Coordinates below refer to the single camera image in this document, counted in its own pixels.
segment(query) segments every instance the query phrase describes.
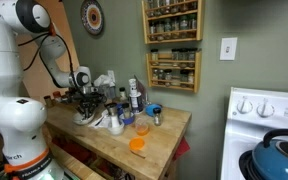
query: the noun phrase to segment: green wall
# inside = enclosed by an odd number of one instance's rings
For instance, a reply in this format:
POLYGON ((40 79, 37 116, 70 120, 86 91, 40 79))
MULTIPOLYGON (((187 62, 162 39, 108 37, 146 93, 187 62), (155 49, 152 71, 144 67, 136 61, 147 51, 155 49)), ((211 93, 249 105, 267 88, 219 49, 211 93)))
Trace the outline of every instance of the green wall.
POLYGON ((134 74, 147 85, 145 53, 150 48, 202 48, 197 94, 148 92, 153 102, 193 113, 185 135, 191 150, 180 158, 178 179, 216 179, 230 87, 288 91, 288 1, 206 0, 203 41, 154 46, 144 44, 140 0, 98 1, 105 16, 98 37, 81 24, 82 0, 64 1, 80 64, 90 67, 93 80, 114 70, 118 87, 128 87, 134 74), (235 61, 219 61, 224 37, 238 37, 235 61))

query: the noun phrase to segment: stove knob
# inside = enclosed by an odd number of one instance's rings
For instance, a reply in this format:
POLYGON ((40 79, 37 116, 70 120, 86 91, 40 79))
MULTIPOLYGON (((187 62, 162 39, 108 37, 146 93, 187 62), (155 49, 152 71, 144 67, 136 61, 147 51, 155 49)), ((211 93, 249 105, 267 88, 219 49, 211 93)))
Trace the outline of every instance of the stove knob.
POLYGON ((267 100, 264 99, 264 104, 261 104, 257 107, 257 113, 263 118, 270 117, 274 114, 274 107, 267 103, 267 100))
POLYGON ((237 110, 241 114, 247 114, 251 112, 253 109, 253 105, 250 101, 247 100, 246 97, 244 97, 244 100, 237 104, 237 110))

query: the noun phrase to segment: wooden shelf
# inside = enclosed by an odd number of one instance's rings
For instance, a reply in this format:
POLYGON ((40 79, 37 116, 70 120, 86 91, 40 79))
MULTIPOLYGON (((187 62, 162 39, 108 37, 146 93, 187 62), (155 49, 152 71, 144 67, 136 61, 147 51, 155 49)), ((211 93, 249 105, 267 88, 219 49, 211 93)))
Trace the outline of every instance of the wooden shelf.
POLYGON ((177 4, 171 4, 168 6, 161 6, 159 8, 148 8, 147 2, 145 0, 142 0, 142 14, 143 14, 143 27, 144 27, 144 41, 145 44, 157 44, 157 43, 171 43, 171 42, 186 42, 186 41, 200 41, 203 39, 203 26, 204 26, 204 0, 190 0, 190 1, 185 1, 185 2, 180 2, 177 4), (158 9, 164 9, 167 7, 173 7, 173 6, 180 6, 183 4, 189 4, 189 3, 194 3, 197 2, 197 9, 194 10, 188 10, 185 12, 177 12, 177 13, 170 13, 170 14, 164 14, 161 16, 154 16, 154 17, 148 17, 147 13, 151 11, 155 11, 158 9), (149 24, 152 21, 156 20, 163 20, 165 18, 173 18, 173 17, 178 17, 182 15, 189 15, 189 14, 196 14, 197 17, 197 29, 189 29, 189 30, 181 30, 181 31, 169 31, 169 32, 164 32, 164 33, 153 33, 150 34, 149 32, 149 24), (172 33, 183 33, 187 32, 190 33, 190 37, 187 38, 176 38, 176 39, 163 39, 163 40, 150 40, 150 37, 152 36, 163 36, 165 34, 172 34, 172 33))
POLYGON ((192 91, 194 93, 197 93, 200 87, 200 74, 201 74, 201 57, 202 52, 198 51, 195 54, 195 61, 190 60, 180 60, 175 61, 172 60, 172 54, 171 53, 163 53, 159 54, 158 58, 159 60, 151 60, 151 53, 146 54, 146 66, 147 66, 147 77, 148 77, 148 85, 149 87, 162 87, 162 88, 169 88, 169 89, 178 89, 178 90, 186 90, 186 91, 192 91), (163 66, 163 65, 152 65, 153 63, 194 63, 194 67, 185 67, 180 68, 178 66, 163 66), (194 83, 189 82, 176 82, 180 84, 179 86, 174 86, 172 83, 174 83, 174 80, 155 80, 153 79, 153 70, 154 69, 175 69, 175 70, 190 70, 194 71, 194 83), (158 82, 163 83, 170 83, 170 85, 161 85, 161 84, 155 84, 158 82))

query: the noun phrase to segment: wall-mounted spice rack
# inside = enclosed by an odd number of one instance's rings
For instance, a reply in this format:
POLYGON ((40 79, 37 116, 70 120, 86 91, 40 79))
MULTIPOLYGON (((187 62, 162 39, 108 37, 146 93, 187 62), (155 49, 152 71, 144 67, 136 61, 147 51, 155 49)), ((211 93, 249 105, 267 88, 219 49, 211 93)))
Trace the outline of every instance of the wall-mounted spice rack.
POLYGON ((151 0, 142 1, 145 44, 199 41, 203 39, 204 0, 183 0, 182 2, 175 4, 158 7, 152 6, 149 1, 151 0), (195 18, 196 25, 188 25, 190 27, 180 25, 176 28, 176 26, 171 24, 171 29, 165 27, 164 31, 159 31, 157 27, 155 27, 157 26, 156 23, 180 21, 185 18, 187 21, 189 21, 189 18, 195 18))
POLYGON ((172 60, 172 53, 160 53, 157 59, 152 56, 152 53, 146 54, 146 64, 147 64, 147 76, 149 87, 162 87, 170 89, 187 90, 197 93, 200 87, 200 74, 201 74, 201 56, 202 52, 198 51, 195 53, 194 60, 172 60), (154 71, 160 70, 164 71, 164 77, 156 77, 154 71), (171 70, 171 79, 165 78, 165 70, 171 70))

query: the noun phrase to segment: black kettle handle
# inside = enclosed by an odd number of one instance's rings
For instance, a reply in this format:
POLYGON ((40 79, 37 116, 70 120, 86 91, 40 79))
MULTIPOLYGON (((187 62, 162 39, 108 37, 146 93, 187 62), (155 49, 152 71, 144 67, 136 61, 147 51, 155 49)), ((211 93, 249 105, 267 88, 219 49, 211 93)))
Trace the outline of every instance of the black kettle handle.
POLYGON ((288 136, 288 129, 275 129, 266 133, 263 139, 264 147, 269 147, 270 141, 276 136, 288 136))

